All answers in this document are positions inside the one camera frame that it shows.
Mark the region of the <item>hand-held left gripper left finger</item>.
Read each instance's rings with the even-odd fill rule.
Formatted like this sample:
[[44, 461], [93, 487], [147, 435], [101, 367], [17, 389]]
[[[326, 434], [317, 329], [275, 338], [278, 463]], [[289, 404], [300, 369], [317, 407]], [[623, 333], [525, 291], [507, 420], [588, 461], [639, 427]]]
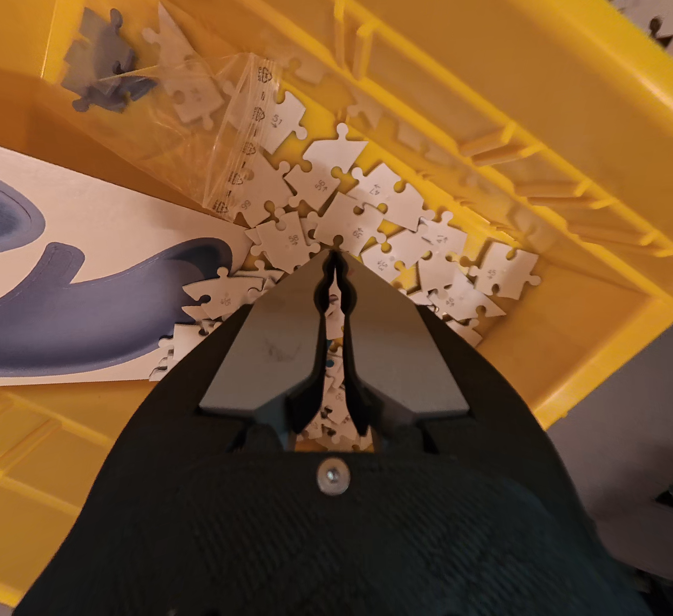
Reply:
[[259, 298], [199, 407], [300, 434], [320, 409], [336, 254], [323, 250]]

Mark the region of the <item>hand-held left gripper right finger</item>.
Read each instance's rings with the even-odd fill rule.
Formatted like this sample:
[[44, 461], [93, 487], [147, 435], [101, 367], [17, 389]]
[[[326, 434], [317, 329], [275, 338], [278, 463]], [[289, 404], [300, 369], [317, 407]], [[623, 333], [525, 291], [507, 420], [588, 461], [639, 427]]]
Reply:
[[334, 275], [345, 316], [346, 402], [358, 433], [392, 435], [421, 421], [466, 416], [468, 402], [417, 305], [340, 252]]

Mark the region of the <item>white jigsaw piece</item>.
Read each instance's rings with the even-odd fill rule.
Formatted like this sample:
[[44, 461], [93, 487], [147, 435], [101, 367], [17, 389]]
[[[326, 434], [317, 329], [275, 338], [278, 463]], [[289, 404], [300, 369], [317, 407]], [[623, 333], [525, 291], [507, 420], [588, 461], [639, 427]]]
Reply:
[[143, 39], [158, 48], [156, 75], [179, 120], [212, 131], [214, 115], [224, 104], [213, 73], [163, 4], [157, 6], [157, 17], [157, 30], [142, 31]]
[[315, 211], [307, 215], [314, 239], [333, 246], [334, 239], [341, 237], [339, 248], [358, 257], [366, 243], [374, 238], [378, 244], [386, 241], [379, 230], [383, 213], [372, 205], [360, 202], [345, 193], [337, 192], [322, 216]]

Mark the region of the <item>pile of white puzzle pieces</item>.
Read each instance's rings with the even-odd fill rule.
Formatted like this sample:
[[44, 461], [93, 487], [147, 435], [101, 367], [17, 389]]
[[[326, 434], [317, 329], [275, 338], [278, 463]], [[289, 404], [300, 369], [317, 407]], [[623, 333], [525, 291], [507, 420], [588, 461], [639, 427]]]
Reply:
[[[344, 174], [350, 170], [357, 183], [345, 194], [374, 206], [383, 213], [383, 221], [400, 227], [400, 231], [382, 244], [371, 238], [356, 258], [360, 258], [364, 266], [410, 301], [431, 310], [454, 333], [476, 347], [483, 339], [475, 331], [479, 310], [487, 318], [502, 317], [506, 313], [490, 297], [519, 300], [524, 286], [540, 285], [542, 278], [533, 274], [539, 256], [514, 250], [501, 242], [490, 242], [481, 265], [467, 270], [460, 265], [458, 256], [464, 250], [468, 236], [466, 232], [448, 225], [453, 213], [446, 210], [439, 220], [435, 220], [435, 214], [424, 209], [423, 198], [414, 187], [407, 185], [402, 191], [396, 191], [395, 185], [401, 178], [385, 163], [375, 166], [367, 174], [359, 167], [353, 167], [367, 142], [348, 140], [345, 123], [338, 124], [337, 134], [338, 138], [333, 140], [315, 140], [306, 149], [302, 157], [310, 163], [309, 171], [304, 171], [299, 165], [287, 169], [289, 163], [280, 164], [283, 180], [294, 193], [287, 206], [298, 208], [304, 202], [309, 208], [307, 215], [315, 211], [322, 216], [341, 183], [332, 175], [333, 169], [339, 168]], [[319, 242], [314, 239], [310, 222], [298, 211], [280, 214], [278, 210], [275, 216], [284, 223], [287, 223], [285, 219], [290, 221], [290, 232], [301, 223], [306, 248]], [[251, 223], [250, 226], [246, 234], [253, 241], [254, 255], [257, 254], [255, 248], [259, 247], [257, 252], [266, 255], [275, 270], [289, 273], [289, 263], [299, 260], [299, 251], [290, 252], [287, 247], [281, 254], [279, 236], [287, 231], [278, 229], [270, 245], [271, 223], [259, 223], [254, 227]], [[173, 337], [159, 341], [161, 346], [168, 346], [168, 357], [162, 360], [150, 380], [162, 379], [167, 371], [231, 316], [234, 307], [242, 305], [243, 297], [253, 301], [262, 296], [263, 290], [254, 287], [250, 287], [252, 293], [248, 291], [245, 296], [238, 292], [235, 297], [232, 293], [235, 279], [262, 279], [264, 263], [256, 266], [257, 275], [255, 272], [246, 275], [243, 271], [231, 275], [228, 271], [220, 279], [183, 287], [191, 298], [198, 300], [193, 314], [189, 312], [191, 307], [184, 308], [195, 323], [175, 324]], [[413, 285], [411, 291], [407, 291], [403, 278], [400, 279], [407, 271], [413, 271], [416, 277], [413, 282], [409, 280]], [[330, 350], [327, 363], [322, 406], [298, 440], [313, 441], [330, 451], [368, 449], [372, 445], [371, 430], [366, 436], [360, 436], [347, 410], [341, 349]]]

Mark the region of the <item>yellow plastic bin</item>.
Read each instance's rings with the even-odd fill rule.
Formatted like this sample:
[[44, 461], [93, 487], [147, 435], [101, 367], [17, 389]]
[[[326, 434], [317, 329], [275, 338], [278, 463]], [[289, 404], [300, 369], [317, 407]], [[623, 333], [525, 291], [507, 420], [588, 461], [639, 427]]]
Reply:
[[[232, 221], [93, 140], [61, 85], [84, 7], [154, 61], [158, 4], [198, 54], [279, 66]], [[306, 217], [280, 164], [340, 123], [353, 167], [453, 213], [461, 266], [501, 242], [542, 278], [490, 297], [476, 347], [417, 305], [469, 413], [347, 452], [199, 407], [259, 298], [323, 250], [362, 263], [275, 216]], [[672, 60], [608, 0], [1, 0], [3, 148], [299, 251], [278, 271], [250, 239], [209, 280], [264, 263], [232, 292], [262, 296], [162, 379], [1, 387], [14, 615], [652, 614], [546, 433], [672, 325]]]

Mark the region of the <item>dark blue puzzle piece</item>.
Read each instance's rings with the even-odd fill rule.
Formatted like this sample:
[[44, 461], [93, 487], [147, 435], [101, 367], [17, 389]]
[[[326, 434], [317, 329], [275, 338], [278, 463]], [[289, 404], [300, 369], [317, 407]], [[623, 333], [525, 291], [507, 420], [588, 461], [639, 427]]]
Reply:
[[88, 89], [88, 105], [122, 113], [130, 102], [138, 101], [157, 86], [142, 75], [119, 75], [96, 82]]

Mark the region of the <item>slate blue puzzle piece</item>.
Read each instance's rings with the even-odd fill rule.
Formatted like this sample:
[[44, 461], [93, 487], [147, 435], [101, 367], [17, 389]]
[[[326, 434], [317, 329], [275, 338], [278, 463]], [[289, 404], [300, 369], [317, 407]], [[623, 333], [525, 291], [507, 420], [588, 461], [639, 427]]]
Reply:
[[135, 52], [120, 37], [123, 17], [111, 9], [102, 18], [89, 7], [83, 9], [79, 34], [69, 47], [64, 62], [67, 71], [61, 85], [77, 96], [72, 102], [76, 112], [85, 113], [91, 106], [115, 113], [128, 105], [119, 75], [131, 72]]

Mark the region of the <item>white card with blue shapes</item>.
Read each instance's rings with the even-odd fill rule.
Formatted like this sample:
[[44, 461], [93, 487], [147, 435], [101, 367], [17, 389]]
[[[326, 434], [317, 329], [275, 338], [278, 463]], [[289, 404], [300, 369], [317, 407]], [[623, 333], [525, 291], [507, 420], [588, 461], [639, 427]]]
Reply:
[[244, 229], [1, 149], [1, 386], [147, 380]]

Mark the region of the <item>clear plastic bag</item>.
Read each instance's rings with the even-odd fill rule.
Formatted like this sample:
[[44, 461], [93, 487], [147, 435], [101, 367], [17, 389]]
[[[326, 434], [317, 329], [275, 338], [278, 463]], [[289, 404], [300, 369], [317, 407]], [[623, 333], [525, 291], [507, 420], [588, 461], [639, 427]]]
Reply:
[[158, 48], [145, 41], [155, 59], [142, 59], [122, 27], [120, 37], [135, 52], [131, 72], [122, 75], [150, 77], [157, 86], [122, 113], [91, 106], [85, 113], [74, 110], [74, 119], [123, 160], [217, 216], [234, 220], [244, 187], [254, 178], [253, 159], [268, 135], [265, 122], [276, 99], [279, 66], [255, 53], [201, 55], [224, 99], [214, 129], [205, 131], [200, 123], [179, 120], [156, 75]]

